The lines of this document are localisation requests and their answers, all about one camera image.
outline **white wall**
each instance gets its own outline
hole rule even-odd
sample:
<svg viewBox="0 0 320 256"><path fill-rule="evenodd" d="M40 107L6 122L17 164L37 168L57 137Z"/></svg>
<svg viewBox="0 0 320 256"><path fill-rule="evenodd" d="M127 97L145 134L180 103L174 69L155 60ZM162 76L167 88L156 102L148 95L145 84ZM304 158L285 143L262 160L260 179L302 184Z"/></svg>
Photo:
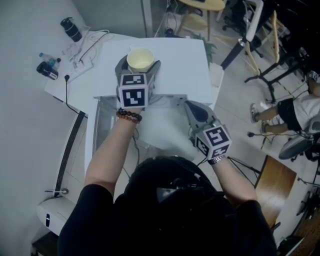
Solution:
<svg viewBox="0 0 320 256"><path fill-rule="evenodd" d="M75 121L36 72L40 52L53 55L71 42L60 26L66 17L82 22L71 0L0 0L1 256L30 255L45 228L36 207L55 187Z"/></svg>

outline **sneaker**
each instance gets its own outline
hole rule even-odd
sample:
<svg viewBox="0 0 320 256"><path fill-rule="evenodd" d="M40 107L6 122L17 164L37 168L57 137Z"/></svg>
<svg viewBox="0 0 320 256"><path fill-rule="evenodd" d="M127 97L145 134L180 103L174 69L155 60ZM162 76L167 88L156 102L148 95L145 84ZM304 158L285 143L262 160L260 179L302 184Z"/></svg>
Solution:
<svg viewBox="0 0 320 256"><path fill-rule="evenodd" d="M267 133L267 132L266 132L266 127L267 127L267 126L269 126L268 121L262 120L262 121L261 121L261 129L260 129L260 133L261 133L261 134L266 134L266 133Z"/></svg>
<svg viewBox="0 0 320 256"><path fill-rule="evenodd" d="M256 104L252 103L250 105L250 116L251 116L251 123L255 124L258 123L258 121L256 121L255 116L259 114L259 111L256 108Z"/></svg>

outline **white table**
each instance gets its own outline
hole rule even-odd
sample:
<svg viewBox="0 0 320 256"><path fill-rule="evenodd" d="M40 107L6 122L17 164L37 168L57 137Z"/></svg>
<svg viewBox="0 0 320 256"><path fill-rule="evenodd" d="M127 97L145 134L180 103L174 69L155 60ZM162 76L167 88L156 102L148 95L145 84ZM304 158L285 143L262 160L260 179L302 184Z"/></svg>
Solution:
<svg viewBox="0 0 320 256"><path fill-rule="evenodd" d="M190 39L190 42L187 43L184 40L189 39L181 38L132 40L130 36L118 34L110 34L105 37L104 40L107 40L108 37L110 40L103 44L98 58L94 58L93 69L68 84L68 104L84 113L90 113L88 127L90 126L89 122L93 122L93 116L90 116L93 113L93 105L97 104L97 99L93 97L115 94L117 80L114 68L118 61L128 53L128 45L132 47L148 47L154 52L156 59L161 60L161 67L156 79L155 94L179 94L184 92L183 94L188 95L189 100L206 103L212 109L214 108L224 72L221 66L212 64L209 75L205 53L201 52L201 47L200 50L194 49L197 45L202 44L201 41ZM86 50L89 46L90 42L85 42L83 49ZM94 55L95 51L92 51L86 57L89 58ZM177 56L183 58L182 62L176 59ZM49 80L45 91L64 102L66 98L64 76L72 68L71 63L62 60L58 70L58 79ZM176 79L177 74L183 80L182 83L179 83L179 80ZM86 146L92 143L88 138L92 137L93 131L88 129ZM143 121L138 125L138 130L140 140L173 155L183 156L192 160L197 153L196 148L189 141L188 119L183 106L177 108L147 108L143 113ZM91 158L91 156L87 156L87 151L85 158L85 167L87 167Z"/></svg>

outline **beaded bracelet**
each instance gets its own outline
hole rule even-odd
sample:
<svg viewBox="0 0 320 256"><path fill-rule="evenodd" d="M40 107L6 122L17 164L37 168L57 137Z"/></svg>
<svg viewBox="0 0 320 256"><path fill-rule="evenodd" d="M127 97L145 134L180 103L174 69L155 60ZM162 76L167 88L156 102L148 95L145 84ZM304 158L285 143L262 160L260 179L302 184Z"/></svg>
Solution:
<svg viewBox="0 0 320 256"><path fill-rule="evenodd" d="M122 118L122 119L125 119L125 120L128 120L128 121L131 121L131 122L133 122L135 124L140 124L140 121L138 121L137 119L131 118L131 117L123 115L123 114L119 114L119 112L116 112L116 116L118 118Z"/></svg>
<svg viewBox="0 0 320 256"><path fill-rule="evenodd" d="M139 122L141 122L141 120L142 120L142 116L139 115L138 113L126 111L126 110L122 109L121 107L119 108L117 113L119 113L119 115L121 115L121 116L128 116L128 117L132 116L133 118L136 118Z"/></svg>

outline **tiled floor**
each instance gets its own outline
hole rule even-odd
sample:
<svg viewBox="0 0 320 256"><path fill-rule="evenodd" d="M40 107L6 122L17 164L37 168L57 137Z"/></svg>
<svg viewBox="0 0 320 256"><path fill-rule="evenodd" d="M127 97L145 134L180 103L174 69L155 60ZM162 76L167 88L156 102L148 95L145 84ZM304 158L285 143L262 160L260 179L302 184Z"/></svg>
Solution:
<svg viewBox="0 0 320 256"><path fill-rule="evenodd" d="M224 58L230 52L230 42L225 43L220 39L216 38L215 35L228 35L236 37L232 30L227 30L226 32L221 30L223 24L223 17L220 19L220 23L215 21L215 15L211 16L211 38L210 42L217 46L215 50L216 54L213 55L213 61L217 64L221 64ZM206 37L206 30L201 31L203 36ZM181 35L187 35L186 31L182 31ZM255 53L253 53L255 60L263 71L268 68L273 62L273 56L270 51L270 46L266 43L260 49L264 58L260 58ZM281 74L283 71L276 69L274 72L268 75L268 79L274 78ZM261 149L263 137L255 136L249 138L247 132L253 132L255 134L260 133L260 124L252 124L250 121L249 106L252 102L260 106L261 103L265 102L266 98L270 98L269 92L266 85L260 80L253 80L244 83L247 77L253 76L253 71L248 65L247 57L242 52L225 70L223 82L221 85L220 93L217 99L214 112L221 122L226 125L232 139L232 147L228 153L229 156L239 159L249 166L252 166L258 170L261 169L264 158L266 155L270 155L278 159L279 152L285 142L287 142L287 136L277 136L274 138L272 144L268 141ZM301 78L296 77L291 74L284 79L282 79L281 84L286 87L287 90L293 92L300 85L302 85ZM306 85L298 89L294 95L297 96L304 90L306 90ZM280 85L275 85L275 97L280 98L287 95L288 92ZM69 194L66 195L74 203L77 202L80 191L84 184L85 170L84 170L84 152L85 152L85 136L86 136L86 121L84 120L80 131L77 135L72 153L70 155L67 170L63 177L62 187L67 187L69 189ZM142 162L152 150L143 142L139 143L140 149L140 161ZM133 142L130 144L128 154L125 160L124 168L129 174L132 174L137 163L137 150L134 147ZM203 159L203 155L199 153L194 159L195 163L199 163ZM311 181L316 170L316 164L307 159L304 156L299 156L295 162L290 160L279 160L284 165L291 168L297 173L297 177ZM200 165L203 172L208 176L212 184L217 190L221 190L220 183L214 174L212 168L204 163ZM255 183L256 177L253 172L243 168L244 173L249 177L249 179ZM120 195L126 185L128 184L128 176L123 170L120 178L117 182L115 188L114 199ZM300 220L300 216L296 216L296 213L300 207L301 200L305 197L306 192L310 189L309 186L304 185L301 181L296 181L291 194L285 203L284 208L278 217L278 222L281 222L281 226L274 232L274 237L276 241L279 241L282 237L286 237L291 234L291 232L296 227Z"/></svg>

